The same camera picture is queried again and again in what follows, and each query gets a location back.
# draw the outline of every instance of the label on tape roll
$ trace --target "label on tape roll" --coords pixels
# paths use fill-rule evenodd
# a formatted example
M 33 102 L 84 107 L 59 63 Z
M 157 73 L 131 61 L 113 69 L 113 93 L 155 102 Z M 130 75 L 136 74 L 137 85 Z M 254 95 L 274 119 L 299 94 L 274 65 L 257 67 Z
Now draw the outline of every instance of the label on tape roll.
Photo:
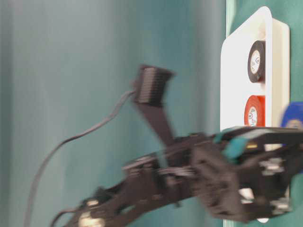
M 265 41 L 256 41 L 252 45 L 247 70 L 251 82 L 265 81 Z
M 245 105 L 244 124 L 265 126 L 265 96 L 250 96 Z

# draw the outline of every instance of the blue object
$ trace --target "blue object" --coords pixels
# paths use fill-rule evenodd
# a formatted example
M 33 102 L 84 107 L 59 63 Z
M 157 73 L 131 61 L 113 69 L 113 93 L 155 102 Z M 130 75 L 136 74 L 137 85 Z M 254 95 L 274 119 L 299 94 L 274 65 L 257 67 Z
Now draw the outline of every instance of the blue object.
M 303 102 L 292 102 L 285 110 L 281 127 L 303 129 Z

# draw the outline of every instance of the screw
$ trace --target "screw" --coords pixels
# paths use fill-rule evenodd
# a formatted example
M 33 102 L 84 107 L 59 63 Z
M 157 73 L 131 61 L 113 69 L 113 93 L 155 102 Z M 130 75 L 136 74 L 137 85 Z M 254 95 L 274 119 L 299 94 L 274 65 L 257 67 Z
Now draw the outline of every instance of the screw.
M 99 202 L 97 200 L 89 200 L 87 203 L 86 203 L 89 207 L 91 206 L 96 206 L 99 204 Z
M 161 194 L 157 194 L 157 195 L 152 196 L 153 200 L 161 200 L 162 198 L 163 198 L 163 196 Z

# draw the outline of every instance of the red tape roll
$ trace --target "red tape roll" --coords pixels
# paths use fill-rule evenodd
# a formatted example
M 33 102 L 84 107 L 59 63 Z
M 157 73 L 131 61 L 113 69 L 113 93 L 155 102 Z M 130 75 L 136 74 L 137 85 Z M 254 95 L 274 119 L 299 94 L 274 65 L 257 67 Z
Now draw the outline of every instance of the red tape roll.
M 244 124 L 265 126 L 265 96 L 249 97 L 245 106 Z

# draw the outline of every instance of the black tape roll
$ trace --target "black tape roll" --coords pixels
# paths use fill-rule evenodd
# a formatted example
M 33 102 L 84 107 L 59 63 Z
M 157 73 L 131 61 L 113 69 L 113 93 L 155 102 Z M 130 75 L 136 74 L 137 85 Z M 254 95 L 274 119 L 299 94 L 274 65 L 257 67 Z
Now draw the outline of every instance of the black tape roll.
M 248 76 L 253 83 L 265 81 L 265 41 L 256 41 L 250 49 Z

